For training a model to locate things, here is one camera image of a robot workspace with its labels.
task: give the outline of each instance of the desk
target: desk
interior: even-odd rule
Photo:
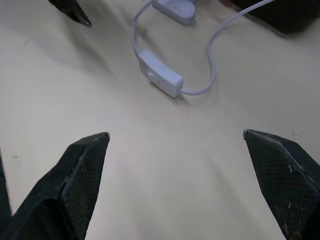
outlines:
[[[176,100],[148,83],[130,43],[142,0],[81,0],[93,27],[46,0],[0,3],[0,146],[13,211],[72,142],[109,131],[87,240],[283,240],[261,192],[246,128],[320,158],[319,22],[283,39],[242,18],[212,44],[212,90]],[[199,3],[181,26],[155,9],[138,44],[185,77],[210,78],[205,44],[235,12]]]

